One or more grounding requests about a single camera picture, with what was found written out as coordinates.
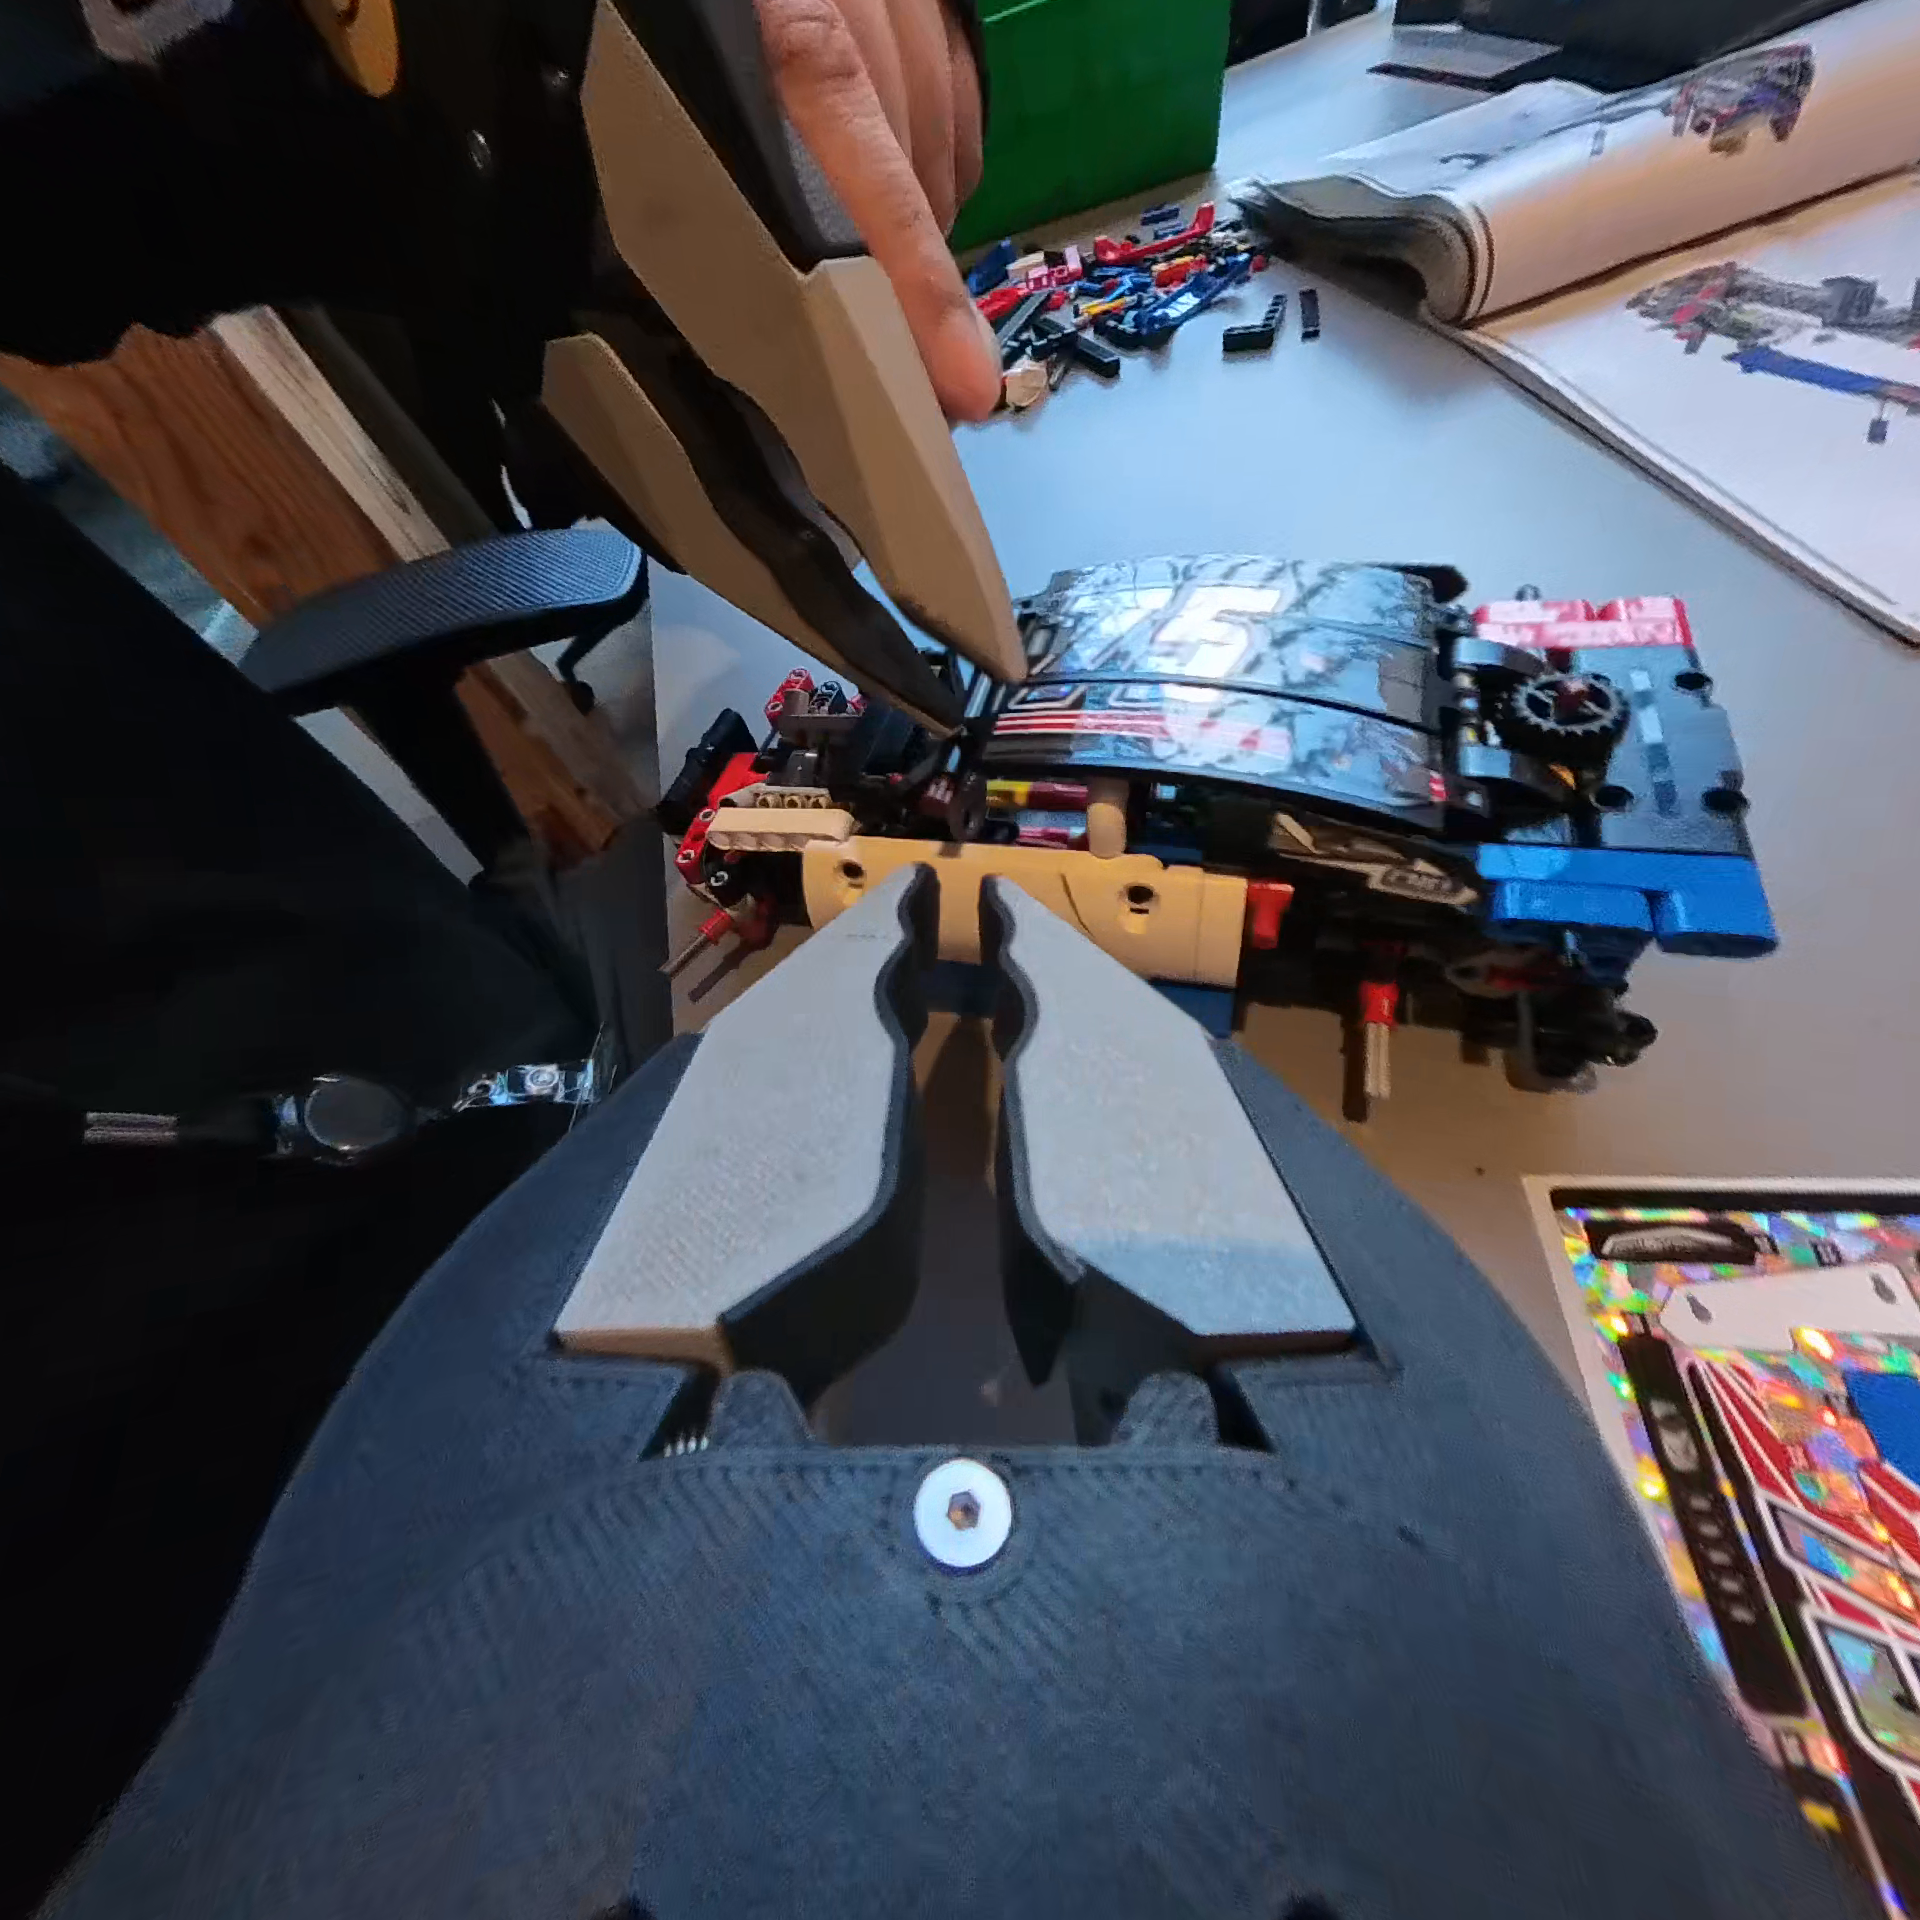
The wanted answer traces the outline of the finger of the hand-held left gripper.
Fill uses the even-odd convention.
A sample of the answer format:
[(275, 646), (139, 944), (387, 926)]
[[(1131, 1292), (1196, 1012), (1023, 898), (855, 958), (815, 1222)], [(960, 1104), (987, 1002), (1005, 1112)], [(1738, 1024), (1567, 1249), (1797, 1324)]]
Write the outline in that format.
[(707, 495), (670, 423), (602, 339), (546, 345), (538, 399), (670, 567), (935, 736), (964, 729), (964, 700), (855, 580), (840, 545), (773, 481), (729, 462), (716, 468), (716, 498)]
[(577, 98), (602, 234), (583, 335), (654, 399), (707, 495), (719, 462), (773, 481), (912, 644), (1023, 683), (939, 399), (776, 100), (757, 6), (597, 3)]

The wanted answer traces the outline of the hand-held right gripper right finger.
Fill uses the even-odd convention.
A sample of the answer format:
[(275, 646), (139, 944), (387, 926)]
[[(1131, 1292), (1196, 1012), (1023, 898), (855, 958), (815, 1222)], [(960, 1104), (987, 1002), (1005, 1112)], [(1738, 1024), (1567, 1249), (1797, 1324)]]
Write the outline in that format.
[(1157, 1377), (1356, 1349), (1356, 1312), (1211, 1033), (1010, 878), (995, 971), (995, 1193), (1025, 1377), (1110, 1445)]

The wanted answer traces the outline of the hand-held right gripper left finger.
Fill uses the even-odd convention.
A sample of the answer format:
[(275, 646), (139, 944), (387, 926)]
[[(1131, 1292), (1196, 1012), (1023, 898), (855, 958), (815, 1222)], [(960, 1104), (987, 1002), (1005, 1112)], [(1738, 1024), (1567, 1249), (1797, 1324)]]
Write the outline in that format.
[(903, 866), (707, 1023), (557, 1312), (562, 1349), (767, 1371), (812, 1408), (903, 1330), (936, 896)]

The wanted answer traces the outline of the pile of toy bricks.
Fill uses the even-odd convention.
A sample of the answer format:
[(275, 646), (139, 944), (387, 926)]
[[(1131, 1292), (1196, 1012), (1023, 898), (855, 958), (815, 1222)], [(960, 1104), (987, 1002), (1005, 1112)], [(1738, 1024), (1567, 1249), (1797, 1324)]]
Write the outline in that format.
[(1273, 255), (1216, 203), (1161, 203), (1082, 243), (1002, 238), (964, 284), (999, 346), (999, 411), (1028, 411), (1071, 373), (1117, 384), (1136, 354), (1256, 287)]

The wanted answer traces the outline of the toy brick car model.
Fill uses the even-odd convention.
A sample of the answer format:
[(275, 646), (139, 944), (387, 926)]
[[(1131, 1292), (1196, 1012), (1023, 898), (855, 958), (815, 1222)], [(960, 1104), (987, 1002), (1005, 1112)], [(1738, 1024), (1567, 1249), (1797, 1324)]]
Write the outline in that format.
[(689, 751), (659, 802), (699, 906), (663, 966), (689, 1001), (923, 862), (939, 963), (982, 963), (978, 896), (1014, 883), (1219, 1036), (1246, 1005), (1340, 1019), (1361, 1123), (1404, 1024), (1584, 1091), (1657, 1042), (1643, 954), (1780, 944), (1673, 593), (1212, 555), (1059, 572), (1014, 625), (1014, 686), (923, 651), (952, 739), (799, 669)]

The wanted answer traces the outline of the holographic sticker sheet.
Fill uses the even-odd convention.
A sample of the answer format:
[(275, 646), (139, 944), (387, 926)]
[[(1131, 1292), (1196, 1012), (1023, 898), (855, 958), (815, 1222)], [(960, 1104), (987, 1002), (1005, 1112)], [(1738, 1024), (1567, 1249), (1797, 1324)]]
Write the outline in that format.
[(1705, 1663), (1814, 1833), (1916, 1917), (1916, 1180), (1525, 1197)]

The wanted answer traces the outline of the grey desk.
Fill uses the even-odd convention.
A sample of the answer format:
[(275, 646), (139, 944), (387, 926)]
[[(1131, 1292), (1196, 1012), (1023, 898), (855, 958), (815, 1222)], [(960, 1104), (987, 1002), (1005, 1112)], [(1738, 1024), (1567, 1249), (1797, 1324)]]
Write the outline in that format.
[[(1281, 172), (1406, 125), (1372, 75), (1385, 17), (1226, 83), (1219, 176)], [(1390, 1097), (1344, 1121), (1334, 1017), (1252, 1009), (1238, 1045), (1423, 1206), (1498, 1284), (1580, 1394), (1525, 1177), (1916, 1180), (1916, 651), (1771, 566), (1496, 369), (1372, 299), (1316, 287), (1324, 339), (1247, 361), (1219, 317), (1117, 384), (1071, 376), (1025, 420), (956, 438), (1014, 590), (1138, 555), (1270, 553), (1456, 566), (1479, 593), (1681, 593), (1736, 724), (1749, 826), (1780, 951), (1653, 954), (1631, 1005), (1657, 1047), (1588, 1093), (1521, 1093), (1426, 1030), (1390, 1045)], [(815, 1411), (829, 1445), (1049, 1445), (999, 1306), (988, 1197), (999, 1070), (987, 1033), (935, 1012), (913, 1064), (927, 1251), (908, 1328)]]

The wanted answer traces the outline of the person's left hand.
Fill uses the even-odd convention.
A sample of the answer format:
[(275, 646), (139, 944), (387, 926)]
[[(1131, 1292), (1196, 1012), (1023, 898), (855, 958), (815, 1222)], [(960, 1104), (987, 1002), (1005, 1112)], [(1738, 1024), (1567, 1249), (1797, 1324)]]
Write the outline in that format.
[(757, 3), (776, 98), (889, 279), (951, 423), (995, 411), (999, 346), (946, 248), (987, 159), (964, 3)]

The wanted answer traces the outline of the wooden panel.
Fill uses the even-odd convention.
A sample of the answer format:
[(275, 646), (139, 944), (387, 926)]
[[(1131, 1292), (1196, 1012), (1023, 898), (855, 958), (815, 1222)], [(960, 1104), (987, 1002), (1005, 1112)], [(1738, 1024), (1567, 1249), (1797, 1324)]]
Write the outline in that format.
[[(188, 339), (129, 327), (91, 363), (4, 354), (23, 399), (126, 504), (263, 625), (310, 593), (449, 548), (291, 327), (231, 315)], [(641, 813), (610, 726), (531, 651), (466, 669), (455, 751), (483, 754), (517, 821), (562, 862)]]

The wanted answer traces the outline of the green storage bin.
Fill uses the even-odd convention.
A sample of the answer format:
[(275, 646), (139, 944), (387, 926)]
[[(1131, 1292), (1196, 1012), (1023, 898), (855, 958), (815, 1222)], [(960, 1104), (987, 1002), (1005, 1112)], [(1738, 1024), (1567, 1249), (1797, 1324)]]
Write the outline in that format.
[(982, 3), (987, 159), (952, 248), (1202, 176), (1229, 23), (1229, 3)]

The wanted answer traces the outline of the open instruction booklet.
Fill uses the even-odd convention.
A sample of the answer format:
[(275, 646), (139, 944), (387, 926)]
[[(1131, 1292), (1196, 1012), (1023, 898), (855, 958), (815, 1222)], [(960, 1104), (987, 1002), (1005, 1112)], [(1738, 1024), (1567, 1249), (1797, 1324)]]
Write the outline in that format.
[(1916, 3), (1628, 90), (1536, 83), (1235, 206), (1916, 646)]

